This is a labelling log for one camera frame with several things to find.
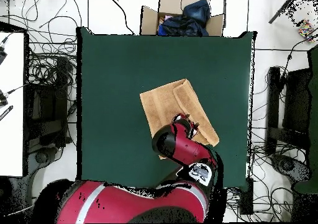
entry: folded towel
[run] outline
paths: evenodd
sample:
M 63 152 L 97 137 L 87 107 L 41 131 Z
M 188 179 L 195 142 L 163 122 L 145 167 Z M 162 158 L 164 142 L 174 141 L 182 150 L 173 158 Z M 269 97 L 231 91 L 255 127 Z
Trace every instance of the folded towel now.
M 203 145 L 216 146 L 219 137 L 213 129 L 199 99 L 187 79 L 160 86 L 140 94 L 142 107 L 150 127 L 152 137 L 164 125 L 171 123 L 177 114 L 189 114 L 189 119 L 199 123 L 199 131 L 194 141 Z

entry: dark blue fabric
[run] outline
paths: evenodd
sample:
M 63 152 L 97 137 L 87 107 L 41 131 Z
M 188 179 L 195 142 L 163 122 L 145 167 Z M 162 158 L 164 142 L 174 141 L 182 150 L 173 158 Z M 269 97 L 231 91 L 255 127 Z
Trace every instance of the dark blue fabric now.
M 206 22 L 210 19 L 210 7 L 206 0 L 200 0 L 183 9 L 183 15 L 194 19 L 200 26 L 206 27 Z
M 159 36 L 165 36 L 165 35 L 166 35 L 166 32 L 165 32 L 165 30 L 163 29 L 162 24 L 159 25 L 158 35 L 159 35 Z
M 210 18 L 210 7 L 206 0 L 187 5 L 182 16 L 171 17 L 162 23 L 167 35 L 172 36 L 209 36 L 205 30 Z

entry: green mat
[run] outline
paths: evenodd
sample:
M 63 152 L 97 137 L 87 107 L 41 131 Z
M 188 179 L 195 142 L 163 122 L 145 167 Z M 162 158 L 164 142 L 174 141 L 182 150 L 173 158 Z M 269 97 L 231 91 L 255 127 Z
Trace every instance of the green mat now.
M 308 181 L 297 182 L 295 190 L 302 194 L 318 194 L 318 45 L 307 52 L 312 79 L 308 88 L 311 93 L 311 111 L 309 121 L 309 165 L 312 176 Z
M 253 32 L 240 38 L 91 35 L 78 30 L 81 178 L 151 187 L 177 168 L 160 160 L 139 94 L 187 78 L 215 128 L 224 187 L 245 185 Z

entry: cardboard box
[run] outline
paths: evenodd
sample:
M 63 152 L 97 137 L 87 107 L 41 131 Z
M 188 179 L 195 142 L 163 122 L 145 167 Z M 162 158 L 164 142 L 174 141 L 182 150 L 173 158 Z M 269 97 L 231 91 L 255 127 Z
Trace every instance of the cardboard box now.
M 140 35 L 157 35 L 158 20 L 160 17 L 177 16 L 182 14 L 185 6 L 199 0 L 159 0 L 158 12 L 146 6 L 142 6 Z M 206 24 L 209 36 L 222 36 L 224 14 L 210 17 Z

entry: gray stripe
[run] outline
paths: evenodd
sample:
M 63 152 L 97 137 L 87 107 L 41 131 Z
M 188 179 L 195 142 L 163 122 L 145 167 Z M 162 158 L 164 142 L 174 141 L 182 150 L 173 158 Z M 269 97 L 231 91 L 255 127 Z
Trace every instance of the gray stripe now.
M 204 198 L 202 192 L 200 190 L 198 190 L 196 187 L 191 186 L 190 189 L 187 189 L 186 187 L 177 187 L 176 189 L 184 189 L 186 191 L 189 191 L 190 193 L 194 194 L 198 200 L 200 201 L 202 208 L 203 208 L 203 214 L 204 214 L 204 218 L 206 217 L 206 210 L 207 210 L 207 203 L 206 203 L 206 199 Z
M 94 202 L 95 198 L 98 196 L 101 191 L 105 189 L 104 183 L 98 186 L 92 193 L 89 195 L 85 203 L 83 204 L 80 213 L 78 214 L 76 224 L 83 224 L 88 213 L 89 208 L 91 207 L 92 203 Z

